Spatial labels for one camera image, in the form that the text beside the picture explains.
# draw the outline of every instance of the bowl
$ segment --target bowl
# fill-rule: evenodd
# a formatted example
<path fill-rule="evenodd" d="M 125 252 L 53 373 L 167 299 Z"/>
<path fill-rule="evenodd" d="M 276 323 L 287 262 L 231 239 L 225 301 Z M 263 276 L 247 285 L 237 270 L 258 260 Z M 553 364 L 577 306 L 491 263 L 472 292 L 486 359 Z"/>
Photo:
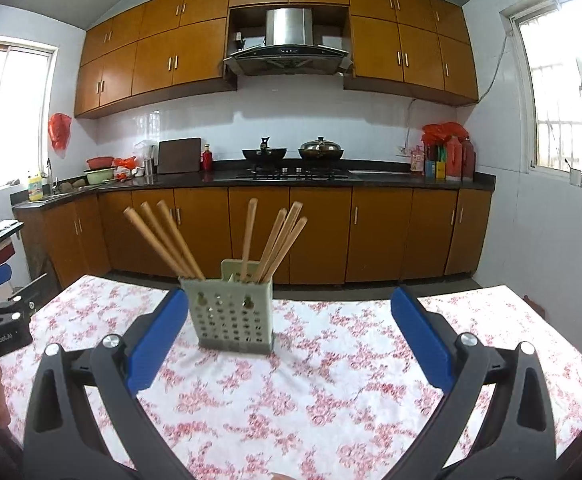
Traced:
<path fill-rule="evenodd" d="M 112 164 L 112 156 L 95 156 L 87 160 L 87 165 L 90 170 L 103 170 L 104 168 L 110 168 Z"/>
<path fill-rule="evenodd" d="M 84 173 L 87 176 L 87 181 L 90 186 L 101 184 L 105 180 L 111 180 L 116 168 L 104 168 L 103 170 L 90 170 Z"/>

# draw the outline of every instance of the yellow detergent bottle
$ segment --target yellow detergent bottle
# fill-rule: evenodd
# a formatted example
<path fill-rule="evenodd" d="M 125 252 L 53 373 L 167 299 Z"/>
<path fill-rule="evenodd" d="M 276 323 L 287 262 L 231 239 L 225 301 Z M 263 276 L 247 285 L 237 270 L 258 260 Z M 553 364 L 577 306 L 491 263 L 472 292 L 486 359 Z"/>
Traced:
<path fill-rule="evenodd" d="M 42 176 L 37 173 L 35 176 L 28 178 L 28 199 L 31 202 L 40 200 L 43 196 L 42 192 Z"/>

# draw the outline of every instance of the cutting board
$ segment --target cutting board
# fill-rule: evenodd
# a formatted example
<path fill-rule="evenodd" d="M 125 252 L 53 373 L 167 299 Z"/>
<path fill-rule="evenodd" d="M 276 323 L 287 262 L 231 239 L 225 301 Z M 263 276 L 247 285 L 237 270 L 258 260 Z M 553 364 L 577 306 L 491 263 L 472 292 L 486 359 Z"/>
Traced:
<path fill-rule="evenodd" d="M 158 174 L 200 171 L 200 137 L 162 140 L 158 149 Z"/>

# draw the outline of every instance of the range hood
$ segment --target range hood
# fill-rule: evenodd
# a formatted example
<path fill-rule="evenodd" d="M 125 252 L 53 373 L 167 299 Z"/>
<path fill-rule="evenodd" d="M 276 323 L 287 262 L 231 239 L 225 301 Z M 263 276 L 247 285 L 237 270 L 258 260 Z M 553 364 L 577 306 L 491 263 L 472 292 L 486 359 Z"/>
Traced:
<path fill-rule="evenodd" d="M 331 75 L 347 71 L 348 55 L 345 50 L 313 44 L 311 9 L 271 9 L 265 44 L 231 54 L 225 65 L 237 75 Z"/>

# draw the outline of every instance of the floor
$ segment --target floor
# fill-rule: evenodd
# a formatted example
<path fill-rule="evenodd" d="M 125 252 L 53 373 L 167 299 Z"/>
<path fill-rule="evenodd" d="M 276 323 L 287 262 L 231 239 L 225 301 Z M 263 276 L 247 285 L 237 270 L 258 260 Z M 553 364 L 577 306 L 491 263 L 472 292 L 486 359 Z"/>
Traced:
<path fill-rule="evenodd" d="M 178 283 L 175 279 L 159 278 L 157 276 L 141 276 L 119 272 L 110 272 L 107 278 L 133 285 L 151 286 L 153 288 L 173 288 Z M 409 280 L 412 293 L 418 298 L 453 294 L 464 290 L 481 288 L 471 278 L 444 278 L 439 280 Z M 373 301 L 388 300 L 399 283 L 381 284 L 347 284 L 344 286 L 314 286 L 314 285 L 274 285 L 275 300 L 294 301 Z"/>

